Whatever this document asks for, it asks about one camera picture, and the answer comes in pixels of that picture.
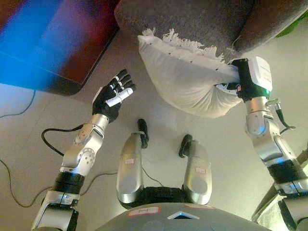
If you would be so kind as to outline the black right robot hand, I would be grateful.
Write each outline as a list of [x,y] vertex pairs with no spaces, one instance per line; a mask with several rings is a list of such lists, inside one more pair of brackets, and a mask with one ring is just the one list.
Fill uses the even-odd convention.
[[237,68],[239,80],[232,83],[221,83],[216,88],[236,95],[244,102],[256,97],[270,98],[272,77],[269,63],[261,57],[236,59],[231,65]]

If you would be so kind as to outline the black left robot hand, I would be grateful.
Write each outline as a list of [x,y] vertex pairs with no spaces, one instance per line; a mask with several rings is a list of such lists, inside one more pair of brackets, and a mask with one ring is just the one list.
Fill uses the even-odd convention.
[[101,114],[108,118],[109,123],[114,122],[118,118],[121,104],[135,90],[136,85],[127,69],[121,70],[107,85],[99,88],[93,98],[92,114]]

